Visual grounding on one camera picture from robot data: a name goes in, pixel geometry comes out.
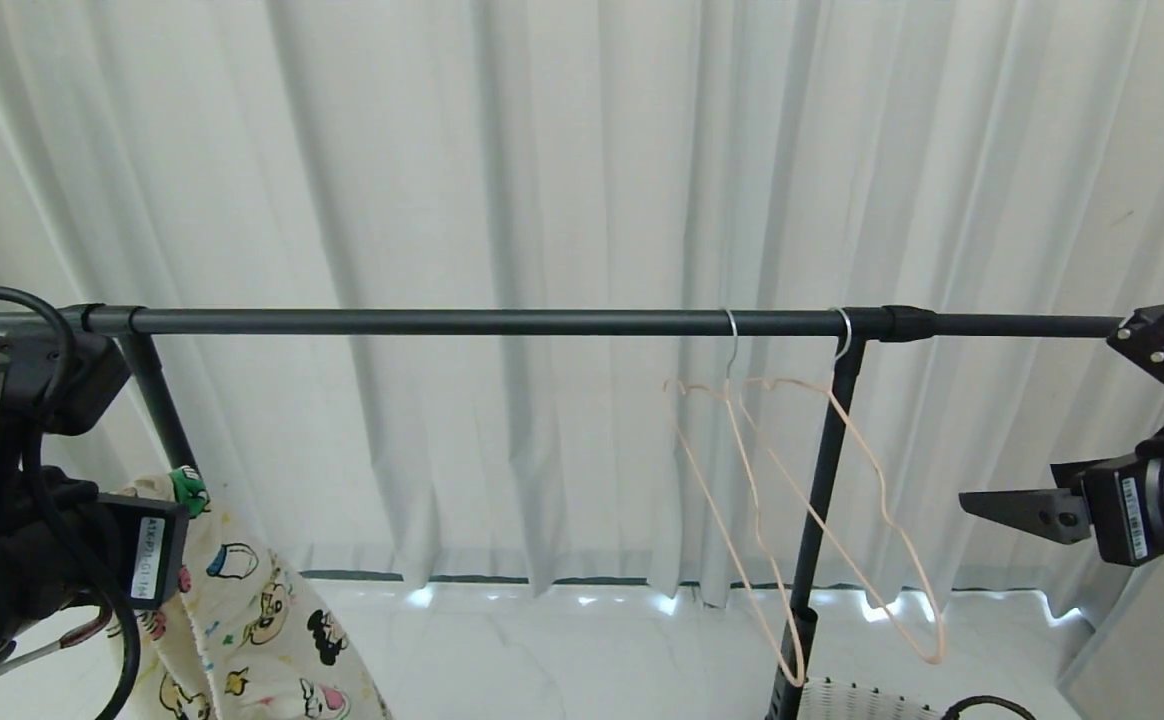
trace tiled floor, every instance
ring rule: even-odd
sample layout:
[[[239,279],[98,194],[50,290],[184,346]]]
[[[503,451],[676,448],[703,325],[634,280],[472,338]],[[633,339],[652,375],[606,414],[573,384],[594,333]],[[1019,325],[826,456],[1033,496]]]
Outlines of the tiled floor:
[[[690,589],[430,585],[318,580],[399,720],[759,720],[775,661],[741,591],[707,609]],[[762,607],[780,628],[778,593]],[[811,675],[876,685],[938,708],[968,694],[1022,703],[1039,720],[1074,720],[1053,689],[1090,636],[1080,618],[1046,618],[1036,593],[960,593],[947,607],[947,660],[928,665],[863,594],[819,591]],[[931,642],[915,597],[897,613]],[[70,623],[78,620],[71,618]],[[62,626],[37,626],[24,647]],[[90,642],[0,679],[0,717],[92,717],[115,669]],[[34,703],[28,712],[27,703]],[[998,708],[966,719],[1007,717]]]

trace barcode label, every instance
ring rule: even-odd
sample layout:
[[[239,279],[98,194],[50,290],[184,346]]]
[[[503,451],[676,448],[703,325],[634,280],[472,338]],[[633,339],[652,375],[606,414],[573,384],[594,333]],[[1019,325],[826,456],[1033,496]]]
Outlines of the barcode label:
[[[1120,487],[1124,493],[1124,515],[1129,518],[1129,540],[1134,546],[1134,559],[1143,559],[1148,555],[1147,530],[1141,525],[1141,502],[1138,502],[1138,480],[1121,478]]]
[[[165,519],[143,518],[139,526],[139,551],[133,564],[129,597],[154,600],[159,580],[159,556],[165,544]]]

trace clothes rack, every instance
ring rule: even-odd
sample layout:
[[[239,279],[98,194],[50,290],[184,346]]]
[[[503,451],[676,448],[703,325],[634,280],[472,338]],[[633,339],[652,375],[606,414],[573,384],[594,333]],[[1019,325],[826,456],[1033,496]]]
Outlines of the clothes rack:
[[[76,305],[62,309],[80,332],[116,338],[172,465],[194,465],[152,336],[247,334],[247,336],[629,336],[629,337],[838,337],[832,395],[850,409],[867,342],[915,342],[930,337],[1103,338],[1121,319],[1083,315],[935,313],[906,305],[832,311],[307,311],[152,309],[133,305]],[[852,327],[846,333],[846,319]],[[0,313],[0,332],[41,322],[24,313]],[[828,402],[814,466],[810,506],[825,518],[844,447],[844,423]],[[823,532],[810,518],[801,537],[792,611],[800,642],[811,657],[818,612],[810,606]],[[782,651],[794,665],[792,630]],[[766,720],[797,717],[802,687],[775,673]]]

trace cream-colored garment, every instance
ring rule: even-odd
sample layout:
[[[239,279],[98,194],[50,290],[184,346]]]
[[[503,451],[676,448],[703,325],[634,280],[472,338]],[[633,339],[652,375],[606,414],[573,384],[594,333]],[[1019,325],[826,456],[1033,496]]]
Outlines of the cream-colored garment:
[[[190,468],[129,496],[184,502],[179,593],[139,613],[142,669],[126,706],[143,720],[390,720],[372,678],[320,596],[211,501]],[[107,628],[120,656],[119,623]]]

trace curtain fold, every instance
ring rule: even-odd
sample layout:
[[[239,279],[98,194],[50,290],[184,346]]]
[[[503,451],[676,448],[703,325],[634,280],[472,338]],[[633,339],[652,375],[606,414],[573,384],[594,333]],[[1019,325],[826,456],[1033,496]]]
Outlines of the curtain fold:
[[[59,305],[1126,314],[1164,302],[1164,3],[0,3],[0,283]],[[728,338],[158,345],[206,479],[303,568],[696,580],[708,603],[738,579],[661,391],[722,386]],[[829,382],[832,351],[745,338],[734,383]],[[738,397],[807,485],[823,398]],[[773,582],[728,413],[669,407]],[[1091,543],[980,523],[957,493],[1127,450],[1164,388],[1099,342],[938,338],[872,345],[853,415],[937,587],[1103,607]],[[111,486],[159,464],[130,391],[55,442]],[[801,506],[745,442],[789,575]],[[850,443],[830,523],[892,592],[916,577],[879,502]],[[856,582],[823,557],[818,583]]]

